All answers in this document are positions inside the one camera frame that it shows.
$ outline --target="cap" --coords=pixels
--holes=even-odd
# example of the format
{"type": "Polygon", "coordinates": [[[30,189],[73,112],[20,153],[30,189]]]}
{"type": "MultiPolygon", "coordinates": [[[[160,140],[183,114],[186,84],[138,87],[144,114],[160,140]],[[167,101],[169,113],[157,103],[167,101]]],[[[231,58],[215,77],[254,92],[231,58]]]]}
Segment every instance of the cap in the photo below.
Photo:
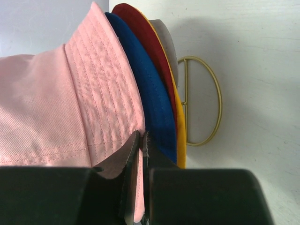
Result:
{"type": "Polygon", "coordinates": [[[165,87],[149,55],[127,24],[117,15],[105,13],[127,55],[139,89],[150,131],[158,148],[177,162],[176,130],[165,87]]]}
{"type": "MultiPolygon", "coordinates": [[[[67,44],[0,59],[0,165],[94,166],[135,130],[145,131],[140,94],[96,3],[67,44]]],[[[137,202],[142,163],[140,153],[137,202]]]]}
{"type": "Polygon", "coordinates": [[[173,87],[177,109],[177,165],[180,168],[185,168],[187,155],[187,137],[184,113],[176,85],[176,78],[178,79],[178,62],[176,52],[171,34],[169,33],[169,30],[167,29],[165,24],[161,20],[150,20],[150,23],[152,25],[152,29],[155,30],[161,45],[163,46],[165,55],[167,56],[174,77],[173,87]]]}
{"type": "Polygon", "coordinates": [[[118,15],[128,25],[151,58],[168,92],[177,129],[177,110],[171,71],[150,22],[140,11],[126,3],[116,5],[112,13],[118,15]]]}
{"type": "Polygon", "coordinates": [[[147,18],[136,8],[126,3],[116,5],[112,13],[118,15],[130,27],[152,59],[160,75],[170,77],[175,97],[176,127],[177,127],[177,165],[186,165],[186,130],[181,100],[177,92],[172,70],[159,37],[147,18]]]}

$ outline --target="pink fabric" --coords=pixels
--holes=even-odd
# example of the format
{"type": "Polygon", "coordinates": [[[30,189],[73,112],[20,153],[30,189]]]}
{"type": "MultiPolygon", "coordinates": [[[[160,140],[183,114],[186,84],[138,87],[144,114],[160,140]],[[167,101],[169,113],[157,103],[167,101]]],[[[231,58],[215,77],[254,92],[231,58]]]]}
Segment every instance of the pink fabric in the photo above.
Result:
{"type": "MultiPolygon", "coordinates": [[[[96,3],[67,44],[0,59],[0,165],[94,166],[135,130],[145,131],[135,78],[96,3]]],[[[135,205],[137,222],[141,151],[135,205]]]]}

